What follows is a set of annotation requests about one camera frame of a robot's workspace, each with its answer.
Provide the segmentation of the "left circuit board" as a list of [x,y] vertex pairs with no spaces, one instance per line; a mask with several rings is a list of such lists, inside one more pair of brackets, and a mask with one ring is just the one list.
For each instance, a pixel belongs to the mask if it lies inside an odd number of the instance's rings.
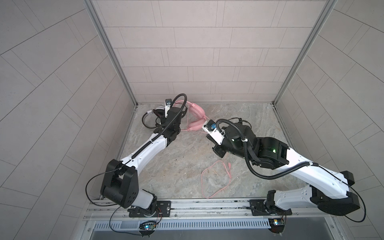
[[156,227],[156,221],[146,221],[139,225],[139,231],[154,231]]

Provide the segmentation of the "aluminium corner post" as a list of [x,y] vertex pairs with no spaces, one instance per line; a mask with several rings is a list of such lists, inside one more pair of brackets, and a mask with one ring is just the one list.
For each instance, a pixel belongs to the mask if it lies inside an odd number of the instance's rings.
[[320,12],[319,17],[317,18],[313,28],[310,31],[310,34],[308,35],[305,44],[303,45],[301,51],[299,52],[293,66],[291,67],[285,81],[283,82],[276,98],[273,101],[273,105],[276,107],[279,101],[282,99],[285,91],[287,90],[290,82],[294,78],[297,70],[299,69],[300,65],[302,64],[304,58],[307,56],[311,46],[315,42],[317,36],[319,35],[321,29],[323,28],[324,24],[326,23],[329,15],[331,14],[332,10],[334,9],[335,4],[338,0],[328,0],[326,1],[322,11]]
[[92,1],[90,0],[84,0],[84,5],[85,5],[85,8],[88,12],[88,14],[90,15],[90,18],[91,18],[91,21],[93,22],[95,28],[96,28],[96,31],[101,39],[101,42],[103,44],[103,46],[105,47],[106,49],[106,52],[108,54],[108,56],[110,57],[110,60],[111,60],[111,63],[113,65],[113,67],[115,68],[120,80],[122,81],[125,89],[127,90],[128,92],[128,95],[129,97],[131,98],[132,102],[134,103],[135,106],[138,105],[138,102],[132,92],[132,89],[130,88],[129,86],[129,83],[127,81],[127,78],[123,72],[123,69],[119,63],[119,60],[117,58],[117,55],[108,39],[108,36],[107,36],[107,33],[102,25],[102,22],[97,14],[97,11],[96,11],[96,8],[93,4]]

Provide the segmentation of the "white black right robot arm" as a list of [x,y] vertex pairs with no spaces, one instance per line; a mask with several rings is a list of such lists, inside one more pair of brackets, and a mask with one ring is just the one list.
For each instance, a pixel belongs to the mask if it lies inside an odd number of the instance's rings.
[[346,216],[363,205],[353,193],[354,175],[349,171],[334,172],[315,163],[272,137],[258,138],[243,120],[237,123],[219,119],[203,125],[207,138],[215,144],[214,153],[223,158],[227,153],[245,160],[249,171],[263,180],[276,180],[292,175],[306,186],[290,191],[268,191],[266,212],[281,214],[295,208],[318,208],[334,216]]

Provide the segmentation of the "right circuit board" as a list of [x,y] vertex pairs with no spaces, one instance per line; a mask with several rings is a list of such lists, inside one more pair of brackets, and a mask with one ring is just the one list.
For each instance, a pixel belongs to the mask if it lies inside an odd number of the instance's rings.
[[270,224],[270,231],[274,234],[281,234],[285,230],[285,221],[283,219],[268,219]]

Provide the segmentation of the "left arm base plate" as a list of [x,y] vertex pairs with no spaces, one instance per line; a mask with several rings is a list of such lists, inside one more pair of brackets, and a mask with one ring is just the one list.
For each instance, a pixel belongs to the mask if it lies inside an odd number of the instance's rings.
[[148,209],[133,207],[128,209],[130,218],[154,218],[169,217],[171,211],[171,201],[155,201]]

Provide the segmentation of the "white black gaming headphones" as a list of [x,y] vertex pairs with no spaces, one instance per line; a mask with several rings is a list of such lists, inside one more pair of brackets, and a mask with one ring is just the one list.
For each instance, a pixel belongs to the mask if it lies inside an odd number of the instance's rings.
[[142,116],[142,124],[147,128],[154,130],[160,124],[160,117],[164,116],[165,108],[157,107],[149,110]]

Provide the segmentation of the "aluminium left corner post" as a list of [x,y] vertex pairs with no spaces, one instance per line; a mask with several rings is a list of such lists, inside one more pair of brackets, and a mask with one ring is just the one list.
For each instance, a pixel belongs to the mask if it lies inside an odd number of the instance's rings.
[[132,89],[130,88],[129,86],[129,83],[127,81],[127,78],[123,72],[123,69],[119,63],[119,60],[117,58],[117,55],[108,39],[108,36],[107,36],[107,33],[102,25],[102,22],[97,14],[97,11],[96,11],[96,8],[93,4],[92,1],[90,0],[84,0],[84,5],[85,5],[85,8],[88,12],[88,14],[90,15],[90,18],[91,18],[91,21],[93,22],[95,28],[96,28],[96,31],[101,39],[101,42],[103,44],[103,46],[105,47],[106,49],[106,52],[108,54],[108,56],[110,57],[110,60],[111,60],[111,63],[113,65],[113,67],[115,68],[120,80],[122,81],[125,89],[127,90],[128,92],[128,95],[129,97],[131,98],[132,102],[134,103],[135,106],[138,105],[138,102],[132,92]]

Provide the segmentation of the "pink headphones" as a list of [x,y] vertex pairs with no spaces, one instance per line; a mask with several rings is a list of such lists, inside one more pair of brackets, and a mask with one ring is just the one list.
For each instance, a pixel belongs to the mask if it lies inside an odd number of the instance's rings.
[[[187,127],[185,129],[182,129],[184,132],[195,132],[202,129],[205,122],[208,120],[208,117],[206,116],[206,113],[202,107],[195,103],[191,103],[187,101],[186,107],[187,110]],[[194,121],[189,122],[189,115],[192,115],[194,117]]]

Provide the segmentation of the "circuit board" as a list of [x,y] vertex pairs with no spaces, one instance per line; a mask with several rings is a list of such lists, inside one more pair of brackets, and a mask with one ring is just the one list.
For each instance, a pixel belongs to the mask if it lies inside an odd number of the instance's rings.
[[285,221],[283,219],[268,219],[270,224],[270,231],[274,234],[281,234],[285,230]]
[[156,227],[156,221],[146,221],[139,225],[139,231],[154,231]]

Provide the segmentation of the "aluminium right corner post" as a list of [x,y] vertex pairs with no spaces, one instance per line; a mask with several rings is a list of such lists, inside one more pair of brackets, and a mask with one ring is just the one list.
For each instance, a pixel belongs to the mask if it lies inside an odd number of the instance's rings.
[[310,34],[308,35],[305,44],[303,45],[301,51],[299,52],[293,66],[291,67],[285,81],[283,82],[276,98],[273,101],[273,105],[276,107],[279,101],[282,99],[285,91],[287,90],[290,82],[294,78],[297,70],[299,69],[300,65],[302,64],[304,58],[307,56],[311,46],[315,42],[317,36],[319,35],[321,29],[323,28],[324,24],[326,23],[329,15],[331,14],[332,10],[334,9],[335,4],[338,0],[328,0],[326,1],[322,11],[320,12],[319,17],[317,18],[313,28],[310,31]]

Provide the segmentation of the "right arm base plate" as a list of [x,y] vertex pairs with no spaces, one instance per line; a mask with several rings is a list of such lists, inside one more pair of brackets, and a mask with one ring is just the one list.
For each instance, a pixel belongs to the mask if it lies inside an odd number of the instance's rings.
[[253,216],[291,216],[292,210],[282,210],[275,205],[274,201],[269,200],[249,200]]

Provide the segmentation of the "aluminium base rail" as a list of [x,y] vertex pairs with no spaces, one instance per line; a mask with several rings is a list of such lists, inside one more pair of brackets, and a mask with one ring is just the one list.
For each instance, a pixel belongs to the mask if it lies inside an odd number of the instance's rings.
[[[253,216],[249,200],[265,200],[265,198],[227,198],[227,199],[167,199],[171,201],[169,217],[163,220],[184,219],[239,219],[239,218],[275,218],[276,216]],[[85,220],[108,220],[114,216],[115,220],[131,220],[128,209],[118,209],[110,206],[110,201],[96,201],[98,206],[90,204],[86,209]]]

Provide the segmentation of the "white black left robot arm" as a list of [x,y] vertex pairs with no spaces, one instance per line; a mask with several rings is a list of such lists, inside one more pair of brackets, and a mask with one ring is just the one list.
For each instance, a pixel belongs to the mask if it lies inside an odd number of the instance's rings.
[[114,204],[127,209],[133,206],[144,215],[152,216],[157,211],[157,197],[139,188],[139,175],[144,167],[177,138],[187,95],[177,95],[168,105],[167,115],[150,138],[128,157],[107,164],[100,194]]

